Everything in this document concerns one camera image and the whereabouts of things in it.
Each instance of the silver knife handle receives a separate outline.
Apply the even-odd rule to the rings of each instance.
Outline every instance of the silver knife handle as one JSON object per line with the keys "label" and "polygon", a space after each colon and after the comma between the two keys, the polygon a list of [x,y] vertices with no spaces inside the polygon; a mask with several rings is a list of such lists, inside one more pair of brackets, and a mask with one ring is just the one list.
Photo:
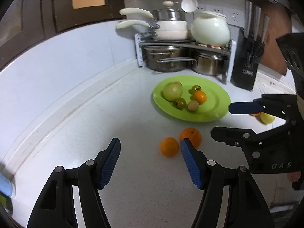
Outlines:
{"label": "silver knife handle", "polygon": [[252,16],[252,2],[245,0],[245,28],[244,28],[244,37],[248,38],[250,32]]}
{"label": "silver knife handle", "polygon": [[264,15],[264,24],[263,24],[263,32],[262,32],[262,43],[264,43],[266,34],[267,34],[267,29],[268,29],[268,24],[269,24],[269,16],[268,15]]}
{"label": "silver knife handle", "polygon": [[260,19],[261,19],[262,9],[258,6],[254,6],[254,20],[253,20],[253,39],[257,40],[257,35],[259,33]]}

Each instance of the oval plate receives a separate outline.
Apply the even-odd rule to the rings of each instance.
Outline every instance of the oval plate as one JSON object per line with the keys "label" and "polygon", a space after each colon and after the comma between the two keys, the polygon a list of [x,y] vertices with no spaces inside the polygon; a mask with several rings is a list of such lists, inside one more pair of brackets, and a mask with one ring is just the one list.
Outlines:
{"label": "oval plate", "polygon": [[[207,101],[200,105],[196,112],[189,112],[186,109],[179,110],[171,105],[162,96],[164,86],[170,82],[179,81],[183,85],[182,98],[190,102],[192,95],[189,93],[194,85],[199,85],[202,91],[206,93]],[[231,103],[228,93],[218,84],[198,77],[180,75],[171,77],[158,83],[153,90],[153,99],[157,106],[167,114],[188,122],[210,122],[224,117],[228,113],[228,106]]]}

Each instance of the wooden cutting board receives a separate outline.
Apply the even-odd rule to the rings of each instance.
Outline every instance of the wooden cutting board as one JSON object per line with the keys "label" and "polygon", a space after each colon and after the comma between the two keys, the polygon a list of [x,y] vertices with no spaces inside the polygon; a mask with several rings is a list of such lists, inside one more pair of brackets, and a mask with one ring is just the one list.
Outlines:
{"label": "wooden cutting board", "polygon": [[249,1],[262,9],[259,29],[260,36],[262,35],[264,14],[267,14],[270,18],[268,31],[264,41],[264,55],[262,56],[260,63],[282,75],[286,75],[287,65],[277,45],[276,39],[287,33],[291,33],[290,11],[281,3],[273,3],[269,0]]}

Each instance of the blue gripper pad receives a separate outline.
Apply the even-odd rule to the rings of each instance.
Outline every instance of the blue gripper pad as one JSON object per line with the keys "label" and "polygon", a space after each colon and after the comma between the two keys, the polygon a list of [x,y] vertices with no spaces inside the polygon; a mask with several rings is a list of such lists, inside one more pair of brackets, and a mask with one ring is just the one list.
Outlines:
{"label": "blue gripper pad", "polygon": [[104,186],[109,184],[112,173],[114,171],[115,165],[117,163],[120,154],[120,150],[121,150],[120,142],[115,143],[107,159],[105,160],[105,163],[103,164],[100,172],[101,173],[100,181],[99,181],[100,189],[103,189]]}
{"label": "blue gripper pad", "polygon": [[188,145],[188,143],[186,142],[185,139],[182,140],[181,146],[180,146],[181,153],[183,155],[184,161],[188,168],[188,171],[189,171],[193,184],[196,185],[198,189],[202,189],[204,183],[201,178],[201,170],[200,170],[199,165],[197,164],[189,146],[190,145]]}
{"label": "blue gripper pad", "polygon": [[231,114],[257,114],[263,111],[263,108],[257,102],[238,102],[229,105]]}

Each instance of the orange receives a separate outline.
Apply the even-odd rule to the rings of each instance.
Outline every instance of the orange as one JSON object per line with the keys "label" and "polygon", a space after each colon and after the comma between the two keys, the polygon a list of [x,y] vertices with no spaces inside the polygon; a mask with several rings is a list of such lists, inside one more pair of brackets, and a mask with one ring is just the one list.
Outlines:
{"label": "orange", "polygon": [[257,114],[250,114],[251,116],[259,116],[261,115],[261,112],[257,113]]}
{"label": "orange", "polygon": [[179,146],[176,139],[168,137],[161,142],[161,153],[167,157],[172,157],[178,153]]}
{"label": "orange", "polygon": [[194,93],[194,99],[201,105],[201,104],[203,104],[203,103],[205,103],[206,102],[206,100],[207,100],[207,96],[206,96],[206,94],[204,93],[204,92],[202,92],[202,91],[196,91],[195,93]]}
{"label": "orange", "polygon": [[202,143],[201,133],[196,128],[186,128],[179,135],[179,141],[189,138],[192,145],[197,148]]}

